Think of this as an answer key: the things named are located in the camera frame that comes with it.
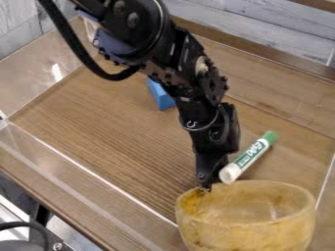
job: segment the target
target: white marker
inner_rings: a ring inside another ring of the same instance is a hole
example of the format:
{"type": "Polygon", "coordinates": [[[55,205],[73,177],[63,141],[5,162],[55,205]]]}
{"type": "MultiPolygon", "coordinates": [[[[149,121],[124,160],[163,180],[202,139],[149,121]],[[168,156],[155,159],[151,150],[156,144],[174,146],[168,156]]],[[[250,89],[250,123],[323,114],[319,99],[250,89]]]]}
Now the white marker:
{"type": "Polygon", "coordinates": [[[271,145],[274,145],[276,140],[278,134],[272,131],[267,131],[262,138],[252,143],[250,148],[240,154],[234,162],[227,164],[220,170],[219,176],[223,183],[231,184],[235,182],[254,162],[266,153],[271,145]]]}

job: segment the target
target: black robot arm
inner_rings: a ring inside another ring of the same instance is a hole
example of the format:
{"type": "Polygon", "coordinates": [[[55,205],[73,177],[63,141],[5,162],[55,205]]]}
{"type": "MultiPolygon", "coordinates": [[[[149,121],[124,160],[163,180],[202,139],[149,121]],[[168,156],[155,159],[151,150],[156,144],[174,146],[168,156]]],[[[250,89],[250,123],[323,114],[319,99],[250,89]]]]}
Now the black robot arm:
{"type": "MultiPolygon", "coordinates": [[[[55,15],[55,10],[52,13],[51,0],[37,1],[59,23],[60,13],[55,15]]],[[[192,138],[196,178],[203,188],[211,189],[219,170],[228,163],[228,154],[239,146],[235,106],[222,102],[228,90],[227,78],[219,74],[196,38],[171,20],[160,0],[71,1],[80,14],[100,25],[95,46],[108,60],[127,67],[123,76],[140,70],[175,100],[180,125],[192,138]]],[[[79,41],[73,35],[65,37],[69,26],[56,26],[76,50],[79,41]]],[[[85,61],[87,55],[79,52],[76,55],[85,61]]]]}

